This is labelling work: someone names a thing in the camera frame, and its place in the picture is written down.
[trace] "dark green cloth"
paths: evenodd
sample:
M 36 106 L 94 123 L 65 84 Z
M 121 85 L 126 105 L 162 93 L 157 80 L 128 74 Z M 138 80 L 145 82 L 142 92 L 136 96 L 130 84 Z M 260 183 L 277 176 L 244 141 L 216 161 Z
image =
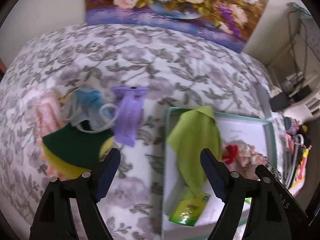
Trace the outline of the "dark green cloth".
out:
M 44 145 L 63 161 L 91 170 L 99 161 L 103 143 L 114 135 L 110 129 L 100 133 L 84 133 L 67 124 L 42 138 Z

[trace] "purple packet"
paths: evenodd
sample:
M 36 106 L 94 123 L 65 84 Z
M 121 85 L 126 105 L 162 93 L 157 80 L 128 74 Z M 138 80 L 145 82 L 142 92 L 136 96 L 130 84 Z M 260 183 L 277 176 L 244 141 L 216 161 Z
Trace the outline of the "purple packet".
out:
M 116 95 L 116 105 L 119 115 L 112 128 L 115 133 L 114 140 L 134 147 L 137 137 L 138 122 L 148 88 L 144 87 L 113 87 Z

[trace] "canvas painting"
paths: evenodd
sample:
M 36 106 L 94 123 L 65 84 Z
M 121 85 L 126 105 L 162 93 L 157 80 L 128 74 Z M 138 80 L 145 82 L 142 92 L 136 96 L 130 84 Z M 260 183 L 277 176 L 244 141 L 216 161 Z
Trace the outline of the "canvas painting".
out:
M 86 0 L 86 22 L 149 25 L 241 52 L 268 0 Z

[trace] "bed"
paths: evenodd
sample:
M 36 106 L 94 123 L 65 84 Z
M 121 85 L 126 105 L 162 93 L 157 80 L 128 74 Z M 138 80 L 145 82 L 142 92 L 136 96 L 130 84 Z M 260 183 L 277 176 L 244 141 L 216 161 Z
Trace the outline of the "bed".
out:
M 98 206 L 115 240 L 159 239 L 167 108 L 210 105 L 215 111 L 263 118 L 257 83 L 271 84 L 259 61 L 177 31 L 74 25 L 34 38 L 0 83 L 1 191 L 31 225 L 50 178 L 37 144 L 37 98 L 52 89 L 66 94 L 87 87 L 111 102 L 113 86 L 145 86 L 149 92 L 135 147 L 114 143 L 121 164 Z M 273 123 L 281 171 L 284 125 L 278 116 Z M 79 237 L 86 239 L 76 203 L 71 204 Z

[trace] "lime green fabric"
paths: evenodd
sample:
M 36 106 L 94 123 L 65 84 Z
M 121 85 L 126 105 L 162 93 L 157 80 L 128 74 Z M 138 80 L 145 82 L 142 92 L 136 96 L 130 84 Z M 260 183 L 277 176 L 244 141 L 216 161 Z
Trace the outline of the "lime green fabric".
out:
M 206 175 L 200 163 L 200 153 L 209 148 L 221 160 L 221 138 L 212 108 L 201 106 L 181 114 L 167 137 L 167 143 L 177 154 L 177 165 L 185 184 L 196 196 L 202 194 Z
M 42 138 L 44 145 L 66 163 L 91 170 L 99 161 L 100 149 L 113 131 L 84 133 L 67 124 L 62 129 Z

